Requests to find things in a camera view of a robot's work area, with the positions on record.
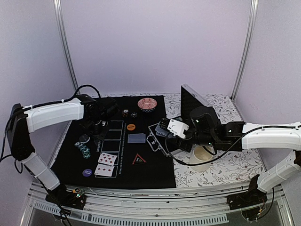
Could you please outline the clear acrylic dealer button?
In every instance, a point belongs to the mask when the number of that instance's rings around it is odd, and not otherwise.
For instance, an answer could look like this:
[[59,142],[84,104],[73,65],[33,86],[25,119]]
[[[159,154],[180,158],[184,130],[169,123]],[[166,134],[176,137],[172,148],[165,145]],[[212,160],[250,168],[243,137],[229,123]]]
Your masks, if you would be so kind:
[[83,134],[79,137],[80,143],[86,144],[89,141],[90,141],[90,137],[87,134]]

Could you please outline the purple small blind button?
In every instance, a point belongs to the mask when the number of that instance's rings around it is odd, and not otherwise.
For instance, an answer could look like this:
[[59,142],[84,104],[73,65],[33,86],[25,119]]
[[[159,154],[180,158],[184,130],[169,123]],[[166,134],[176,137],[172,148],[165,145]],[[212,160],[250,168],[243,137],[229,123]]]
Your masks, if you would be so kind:
[[93,171],[91,169],[85,169],[82,171],[82,175],[84,177],[90,177],[93,174]]

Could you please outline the dealt blue card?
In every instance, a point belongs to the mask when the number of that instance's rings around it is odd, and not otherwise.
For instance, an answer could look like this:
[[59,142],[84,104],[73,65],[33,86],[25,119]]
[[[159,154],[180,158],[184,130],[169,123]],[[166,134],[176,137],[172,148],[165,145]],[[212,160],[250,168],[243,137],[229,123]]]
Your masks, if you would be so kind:
[[146,135],[144,133],[129,134],[127,142],[129,144],[144,144],[146,142]]

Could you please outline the black poker chip stack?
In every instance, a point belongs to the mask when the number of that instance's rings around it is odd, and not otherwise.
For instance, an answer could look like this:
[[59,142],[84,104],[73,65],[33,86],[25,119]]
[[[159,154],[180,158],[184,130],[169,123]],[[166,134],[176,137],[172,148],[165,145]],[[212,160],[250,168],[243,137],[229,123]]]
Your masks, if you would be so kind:
[[132,118],[137,118],[138,114],[137,113],[131,113]]

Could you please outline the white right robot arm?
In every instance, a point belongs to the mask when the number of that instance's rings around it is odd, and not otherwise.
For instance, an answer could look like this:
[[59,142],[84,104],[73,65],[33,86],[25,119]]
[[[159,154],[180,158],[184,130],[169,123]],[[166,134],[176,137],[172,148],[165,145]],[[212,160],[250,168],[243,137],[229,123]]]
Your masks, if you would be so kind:
[[159,126],[168,135],[177,137],[175,145],[184,149],[188,145],[201,145],[214,150],[242,151],[254,148],[290,149],[289,155],[268,171],[254,176],[243,195],[247,205],[254,205],[261,194],[301,170],[301,124],[258,125],[243,121],[221,124],[212,107],[199,106],[187,119],[178,121],[163,118]]

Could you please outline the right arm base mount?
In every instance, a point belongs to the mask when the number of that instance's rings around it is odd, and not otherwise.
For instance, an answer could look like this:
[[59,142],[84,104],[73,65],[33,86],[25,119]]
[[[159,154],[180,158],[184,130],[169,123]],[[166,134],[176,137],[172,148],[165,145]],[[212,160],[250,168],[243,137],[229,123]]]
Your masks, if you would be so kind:
[[229,205],[230,210],[236,210],[257,204],[262,204],[262,207],[242,211],[242,216],[247,221],[259,220],[266,201],[268,200],[266,192],[262,192],[258,189],[258,178],[259,174],[254,176],[250,180],[249,187],[246,192],[231,194],[227,196],[227,204]]

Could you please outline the blue playing card deck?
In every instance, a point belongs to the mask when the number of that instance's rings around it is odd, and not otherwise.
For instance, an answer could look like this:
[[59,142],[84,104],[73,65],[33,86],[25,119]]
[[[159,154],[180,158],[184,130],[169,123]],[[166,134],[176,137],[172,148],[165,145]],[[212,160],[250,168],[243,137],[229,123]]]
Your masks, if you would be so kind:
[[166,131],[165,129],[162,129],[159,125],[155,127],[155,132],[156,135],[160,137],[175,138],[172,133]]

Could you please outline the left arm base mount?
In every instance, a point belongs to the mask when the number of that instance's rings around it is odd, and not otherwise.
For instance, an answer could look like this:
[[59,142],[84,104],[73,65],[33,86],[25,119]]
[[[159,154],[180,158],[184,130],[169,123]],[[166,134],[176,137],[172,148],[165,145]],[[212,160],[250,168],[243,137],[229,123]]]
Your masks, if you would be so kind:
[[78,210],[83,210],[86,204],[87,196],[85,192],[79,188],[68,191],[64,184],[60,184],[54,190],[49,190],[46,188],[46,198],[47,202],[56,204],[59,207],[65,206]]

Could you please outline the four of diamonds card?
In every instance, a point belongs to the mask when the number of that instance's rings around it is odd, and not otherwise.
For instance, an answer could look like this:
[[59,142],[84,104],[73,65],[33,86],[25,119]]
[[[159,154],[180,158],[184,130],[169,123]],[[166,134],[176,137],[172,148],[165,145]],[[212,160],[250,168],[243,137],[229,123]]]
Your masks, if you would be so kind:
[[102,177],[111,177],[113,174],[114,168],[115,168],[115,166],[98,164],[95,169],[95,175],[102,176]]

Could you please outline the red triangular all-in marker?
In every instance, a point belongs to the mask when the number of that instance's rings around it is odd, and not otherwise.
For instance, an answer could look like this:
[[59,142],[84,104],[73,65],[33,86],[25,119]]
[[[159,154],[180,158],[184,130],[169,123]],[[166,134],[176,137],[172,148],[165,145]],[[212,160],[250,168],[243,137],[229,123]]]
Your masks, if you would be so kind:
[[146,163],[147,161],[140,155],[140,154],[136,154],[133,162],[132,162],[132,165],[137,165],[137,164],[144,164]]

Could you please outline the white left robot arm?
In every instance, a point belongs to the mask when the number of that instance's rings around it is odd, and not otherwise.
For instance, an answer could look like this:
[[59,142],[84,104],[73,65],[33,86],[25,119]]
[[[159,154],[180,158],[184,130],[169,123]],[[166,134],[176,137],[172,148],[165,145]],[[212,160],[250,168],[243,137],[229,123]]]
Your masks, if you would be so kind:
[[92,98],[87,94],[37,105],[15,104],[5,128],[4,140],[8,141],[12,156],[46,189],[52,191],[52,197],[59,204],[66,204],[70,194],[61,187],[57,175],[36,153],[31,134],[63,122],[79,121],[90,137],[100,141],[109,130],[104,123],[118,111],[118,104],[113,98]]

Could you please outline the orange big blind button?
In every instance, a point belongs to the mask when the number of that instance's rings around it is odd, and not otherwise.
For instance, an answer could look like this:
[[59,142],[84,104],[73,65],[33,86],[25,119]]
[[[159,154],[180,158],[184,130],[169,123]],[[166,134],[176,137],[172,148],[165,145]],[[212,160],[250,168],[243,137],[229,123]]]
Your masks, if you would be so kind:
[[129,131],[133,131],[133,130],[135,130],[135,128],[136,128],[136,126],[134,124],[127,125],[127,130],[129,130]]

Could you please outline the eight of diamonds card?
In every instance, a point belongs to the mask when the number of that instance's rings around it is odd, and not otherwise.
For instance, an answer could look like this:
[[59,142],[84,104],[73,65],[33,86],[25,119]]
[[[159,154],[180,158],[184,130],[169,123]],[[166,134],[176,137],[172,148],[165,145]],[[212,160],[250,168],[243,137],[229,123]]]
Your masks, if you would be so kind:
[[117,157],[118,156],[115,154],[101,152],[98,158],[98,163],[113,166],[115,164]]

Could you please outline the green blue poker chip stack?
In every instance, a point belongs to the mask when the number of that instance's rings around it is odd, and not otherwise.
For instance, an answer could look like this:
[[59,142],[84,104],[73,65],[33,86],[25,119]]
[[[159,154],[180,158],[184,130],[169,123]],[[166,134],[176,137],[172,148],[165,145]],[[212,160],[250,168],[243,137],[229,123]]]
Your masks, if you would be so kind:
[[83,158],[88,159],[91,156],[90,149],[85,144],[77,142],[74,145],[82,152]]

